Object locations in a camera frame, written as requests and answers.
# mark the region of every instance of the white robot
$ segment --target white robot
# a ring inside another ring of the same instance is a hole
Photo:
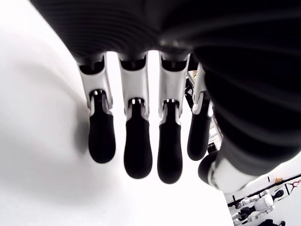
[[[271,195],[269,190],[265,190],[257,195],[252,197],[245,197],[236,205],[236,209],[240,209],[243,206],[246,206],[252,202],[254,206],[244,207],[236,214],[232,215],[233,224],[240,225],[246,224],[247,222],[255,221],[263,216],[269,214],[275,209],[274,201],[276,198],[282,197],[284,194],[283,190],[279,190],[275,195]],[[253,212],[259,212],[255,216],[251,217],[250,215]]]

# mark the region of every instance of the white surface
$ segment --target white surface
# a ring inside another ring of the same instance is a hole
[[[117,150],[100,165],[87,152],[89,113],[75,61],[28,2],[0,2],[1,226],[232,225],[223,194],[201,182],[198,162],[187,156],[186,101],[182,177],[174,185],[158,177],[158,62],[152,51],[153,168],[134,180],[123,166],[126,118],[117,55],[108,53]]]

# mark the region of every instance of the white plastic finger segment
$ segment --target white plastic finger segment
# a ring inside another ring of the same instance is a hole
[[[164,101],[170,99],[179,103],[179,117],[182,114],[183,98],[185,92],[186,75],[189,64],[189,57],[187,56],[181,62],[170,61],[171,69],[167,69],[163,65],[163,53],[160,52],[160,77],[159,77],[159,116],[163,118]],[[180,70],[173,70],[177,64],[185,63]]]
[[[142,59],[136,61],[123,61],[119,56],[119,65],[121,73],[122,93],[124,100],[125,115],[129,120],[131,113],[129,101],[133,98],[143,100],[145,107],[144,118],[150,114],[149,107],[149,84],[147,72],[147,54]]]
[[[104,54],[100,62],[91,65],[78,65],[89,109],[91,109],[90,94],[92,91],[99,89],[103,90],[107,96],[108,108],[111,109],[113,107],[113,97],[107,74],[106,61],[106,54]],[[91,67],[91,70],[85,70],[86,67]]]

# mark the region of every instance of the humanoid robot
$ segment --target humanoid robot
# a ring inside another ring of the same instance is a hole
[[[274,201],[277,198],[282,197],[284,194],[283,190],[279,190],[275,195],[271,195],[269,190],[264,190],[263,192],[254,195],[252,197],[245,197],[236,205],[236,209],[240,211],[232,215],[232,220],[234,225],[245,224],[247,222],[255,221],[259,218],[264,217],[275,209]],[[254,202],[252,207],[244,207],[250,203]],[[255,216],[250,215],[253,212],[259,212]]]

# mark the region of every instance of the black fingertip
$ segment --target black fingertip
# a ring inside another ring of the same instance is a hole
[[[201,112],[199,114],[192,114],[187,153],[194,161],[201,160],[208,149],[211,123],[211,117],[207,116],[209,102],[210,100],[204,99]]]
[[[167,105],[168,116],[160,125],[158,175],[166,184],[175,183],[182,174],[181,126],[175,121],[174,106]]]
[[[206,184],[209,184],[209,182],[208,182],[208,172],[209,172],[211,164],[216,160],[217,154],[218,154],[218,151],[211,152],[209,155],[207,155],[201,161],[201,163],[198,167],[198,176]]]
[[[149,127],[149,122],[141,116],[141,106],[132,105],[132,117],[126,124],[124,166],[127,174],[135,179],[146,177],[152,168]]]
[[[97,163],[107,163],[115,155],[113,115],[96,113],[90,117],[89,151]]]

